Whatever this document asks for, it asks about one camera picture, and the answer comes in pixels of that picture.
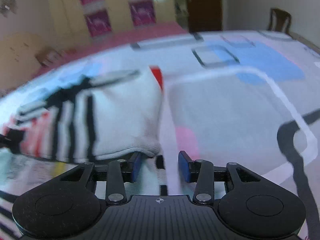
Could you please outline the striped knit sweater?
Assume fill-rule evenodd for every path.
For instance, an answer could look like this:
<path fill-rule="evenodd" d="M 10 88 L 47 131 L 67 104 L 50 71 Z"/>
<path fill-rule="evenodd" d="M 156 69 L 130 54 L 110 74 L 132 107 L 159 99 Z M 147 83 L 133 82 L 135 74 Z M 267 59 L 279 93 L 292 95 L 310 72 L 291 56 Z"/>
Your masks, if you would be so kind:
<path fill-rule="evenodd" d="M 163 77 L 158 67 L 82 76 L 18 108 L 1 128 L 14 154 L 80 164 L 139 152 L 154 157 Z"/>

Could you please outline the patterned white bed sheet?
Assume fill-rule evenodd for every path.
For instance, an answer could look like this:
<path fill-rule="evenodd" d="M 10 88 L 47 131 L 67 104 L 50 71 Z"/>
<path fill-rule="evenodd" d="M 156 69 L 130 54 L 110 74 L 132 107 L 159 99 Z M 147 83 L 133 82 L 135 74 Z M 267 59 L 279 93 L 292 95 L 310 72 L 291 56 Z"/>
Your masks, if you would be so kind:
<path fill-rule="evenodd" d="M 158 67 L 159 154 L 80 164 L 1 146 L 1 239 L 319 239 L 319 55 L 281 33 L 169 36 L 91 54 L 1 100 L 18 108 L 80 77 Z M 185 151 L 197 182 L 178 168 Z"/>

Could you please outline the pink bed cover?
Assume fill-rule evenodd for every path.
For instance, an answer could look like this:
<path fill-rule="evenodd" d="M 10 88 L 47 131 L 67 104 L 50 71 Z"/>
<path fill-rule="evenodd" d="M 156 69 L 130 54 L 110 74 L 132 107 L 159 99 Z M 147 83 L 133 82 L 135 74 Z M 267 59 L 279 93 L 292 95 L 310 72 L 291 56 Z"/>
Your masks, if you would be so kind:
<path fill-rule="evenodd" d="M 107 35 L 101 41 L 93 42 L 85 46 L 73 46 L 72 48 L 62 51 L 62 57 L 50 64 L 48 67 L 41 67 L 37 70 L 32 78 L 39 77 L 53 69 L 59 68 L 71 61 L 81 59 L 91 54 L 98 53 L 103 50 L 112 49 L 129 43 L 136 43 L 152 38 L 161 38 L 172 35 L 187 34 L 176 22 L 168 22 L 150 25 L 135 30 L 125 31 L 122 33 Z"/>

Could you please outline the orange checked pillow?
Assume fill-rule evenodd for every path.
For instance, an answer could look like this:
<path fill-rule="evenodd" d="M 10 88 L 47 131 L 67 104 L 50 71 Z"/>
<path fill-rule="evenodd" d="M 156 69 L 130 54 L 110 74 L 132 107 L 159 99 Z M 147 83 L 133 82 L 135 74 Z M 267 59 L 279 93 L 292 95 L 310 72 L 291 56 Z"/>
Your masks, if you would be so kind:
<path fill-rule="evenodd" d="M 50 67 L 60 62 L 63 56 L 52 47 L 44 47 L 35 54 L 35 59 L 42 67 Z"/>

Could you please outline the cream arched headboard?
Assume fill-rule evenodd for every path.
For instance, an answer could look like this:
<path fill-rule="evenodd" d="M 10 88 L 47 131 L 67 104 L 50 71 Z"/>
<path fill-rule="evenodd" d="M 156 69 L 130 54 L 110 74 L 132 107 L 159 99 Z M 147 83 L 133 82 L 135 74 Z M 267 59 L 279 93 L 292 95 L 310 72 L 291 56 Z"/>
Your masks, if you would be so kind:
<path fill-rule="evenodd" d="M 31 80 L 39 70 L 35 55 L 46 48 L 45 40 L 36 34 L 21 32 L 1 40 L 1 90 L 16 88 Z"/>

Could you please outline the dark wooden door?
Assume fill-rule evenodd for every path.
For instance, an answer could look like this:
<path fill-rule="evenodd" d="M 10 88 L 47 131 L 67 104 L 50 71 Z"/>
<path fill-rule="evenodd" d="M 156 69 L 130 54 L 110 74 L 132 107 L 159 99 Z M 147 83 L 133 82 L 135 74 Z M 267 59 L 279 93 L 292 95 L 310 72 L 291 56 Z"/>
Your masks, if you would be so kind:
<path fill-rule="evenodd" d="M 190 32 L 222 30 L 221 0 L 186 0 L 186 2 Z"/>

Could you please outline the cream yellow wardrobe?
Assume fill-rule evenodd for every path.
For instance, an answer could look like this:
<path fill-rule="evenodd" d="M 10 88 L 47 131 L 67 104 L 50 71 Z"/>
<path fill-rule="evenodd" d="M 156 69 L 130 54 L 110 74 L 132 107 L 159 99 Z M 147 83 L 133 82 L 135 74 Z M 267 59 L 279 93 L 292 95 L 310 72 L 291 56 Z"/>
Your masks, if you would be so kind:
<path fill-rule="evenodd" d="M 174 22 L 174 0 L 48 0 L 62 48 L 89 44 L 108 34 Z"/>

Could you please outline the dark wooden chair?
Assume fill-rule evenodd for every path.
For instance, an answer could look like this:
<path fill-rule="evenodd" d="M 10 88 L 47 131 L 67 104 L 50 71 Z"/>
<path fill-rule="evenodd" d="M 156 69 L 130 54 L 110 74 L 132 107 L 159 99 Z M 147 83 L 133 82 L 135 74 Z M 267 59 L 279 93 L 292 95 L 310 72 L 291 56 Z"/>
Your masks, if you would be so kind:
<path fill-rule="evenodd" d="M 287 11 L 278 8 L 270 9 L 269 31 L 276 31 L 289 35 L 291 22 L 292 16 Z"/>

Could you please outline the ceiling light fixture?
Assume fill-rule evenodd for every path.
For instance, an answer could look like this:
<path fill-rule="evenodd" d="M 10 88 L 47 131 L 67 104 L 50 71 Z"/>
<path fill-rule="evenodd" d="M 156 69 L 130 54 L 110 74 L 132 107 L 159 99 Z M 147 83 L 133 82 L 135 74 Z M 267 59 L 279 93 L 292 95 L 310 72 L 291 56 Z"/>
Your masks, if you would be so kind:
<path fill-rule="evenodd" d="M 4 17 L 7 17 L 10 12 L 15 14 L 17 11 L 16 0 L 1 0 L 0 11 L 1 15 Z"/>

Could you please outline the right purple wall poster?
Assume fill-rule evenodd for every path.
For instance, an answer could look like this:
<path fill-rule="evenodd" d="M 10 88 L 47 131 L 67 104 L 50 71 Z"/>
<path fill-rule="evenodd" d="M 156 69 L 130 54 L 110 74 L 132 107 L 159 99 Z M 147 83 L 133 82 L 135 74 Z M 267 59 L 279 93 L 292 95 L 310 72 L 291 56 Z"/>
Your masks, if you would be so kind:
<path fill-rule="evenodd" d="M 131 18 L 135 27 L 156 23 L 153 0 L 128 0 Z"/>

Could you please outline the purple wall poster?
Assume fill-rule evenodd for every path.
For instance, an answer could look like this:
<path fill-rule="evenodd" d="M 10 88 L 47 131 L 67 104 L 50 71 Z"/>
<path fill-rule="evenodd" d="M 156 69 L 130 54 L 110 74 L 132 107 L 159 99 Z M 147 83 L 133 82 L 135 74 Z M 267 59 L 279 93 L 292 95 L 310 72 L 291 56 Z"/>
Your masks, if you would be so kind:
<path fill-rule="evenodd" d="M 105 0 L 80 0 L 86 25 L 92 38 L 98 38 L 112 31 Z"/>
<path fill-rule="evenodd" d="M 135 27 L 156 23 L 153 0 L 128 0 L 131 18 Z"/>

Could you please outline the left purple wall poster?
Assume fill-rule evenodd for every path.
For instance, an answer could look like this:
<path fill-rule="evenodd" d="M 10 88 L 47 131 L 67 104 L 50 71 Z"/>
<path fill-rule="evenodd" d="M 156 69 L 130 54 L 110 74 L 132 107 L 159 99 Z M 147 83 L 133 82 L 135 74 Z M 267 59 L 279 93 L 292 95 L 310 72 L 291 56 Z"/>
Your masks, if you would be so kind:
<path fill-rule="evenodd" d="M 98 38 L 112 31 L 105 0 L 80 0 L 86 25 L 92 38 Z"/>

